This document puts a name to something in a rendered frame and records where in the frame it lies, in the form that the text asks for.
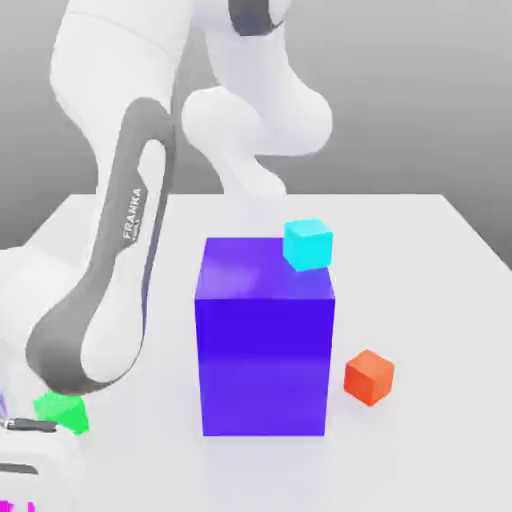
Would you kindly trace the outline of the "large blue box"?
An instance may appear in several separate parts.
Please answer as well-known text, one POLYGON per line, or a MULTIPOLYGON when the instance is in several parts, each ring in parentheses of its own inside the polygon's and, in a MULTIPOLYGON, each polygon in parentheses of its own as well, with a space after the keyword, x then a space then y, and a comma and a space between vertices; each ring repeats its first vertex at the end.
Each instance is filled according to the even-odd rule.
POLYGON ((206 436, 325 432, 335 294, 280 238, 207 238, 194 297, 206 436))

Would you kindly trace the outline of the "small green cube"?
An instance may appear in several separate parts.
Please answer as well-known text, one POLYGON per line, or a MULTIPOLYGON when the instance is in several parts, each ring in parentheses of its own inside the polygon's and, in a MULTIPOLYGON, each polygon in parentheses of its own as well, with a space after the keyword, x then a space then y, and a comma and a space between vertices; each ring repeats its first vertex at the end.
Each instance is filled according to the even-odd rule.
POLYGON ((89 420, 81 396, 68 396, 48 391, 33 401, 39 420, 54 421, 75 435, 89 431, 89 420))

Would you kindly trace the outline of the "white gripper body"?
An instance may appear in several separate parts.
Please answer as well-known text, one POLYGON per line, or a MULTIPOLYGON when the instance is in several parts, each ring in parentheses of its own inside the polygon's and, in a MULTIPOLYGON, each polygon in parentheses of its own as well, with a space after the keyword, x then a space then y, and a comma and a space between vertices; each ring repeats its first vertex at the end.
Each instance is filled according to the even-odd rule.
POLYGON ((84 460, 72 434, 0 434, 0 500, 81 505, 84 460))

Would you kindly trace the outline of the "small orange cube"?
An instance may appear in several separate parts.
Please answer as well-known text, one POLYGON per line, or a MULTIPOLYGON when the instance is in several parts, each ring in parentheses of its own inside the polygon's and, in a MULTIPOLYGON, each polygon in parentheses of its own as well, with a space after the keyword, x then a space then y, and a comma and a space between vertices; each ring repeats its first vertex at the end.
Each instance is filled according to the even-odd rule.
POLYGON ((366 349, 346 363, 344 391, 373 406, 390 393, 394 372, 391 361, 366 349))

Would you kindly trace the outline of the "small cyan cube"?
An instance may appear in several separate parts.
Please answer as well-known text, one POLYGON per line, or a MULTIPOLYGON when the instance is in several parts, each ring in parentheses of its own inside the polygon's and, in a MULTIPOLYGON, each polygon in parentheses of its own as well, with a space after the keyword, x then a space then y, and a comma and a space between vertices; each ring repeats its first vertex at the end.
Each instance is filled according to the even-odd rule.
POLYGON ((333 233, 318 218, 287 222, 283 256, 295 271, 327 268, 332 261, 333 233))

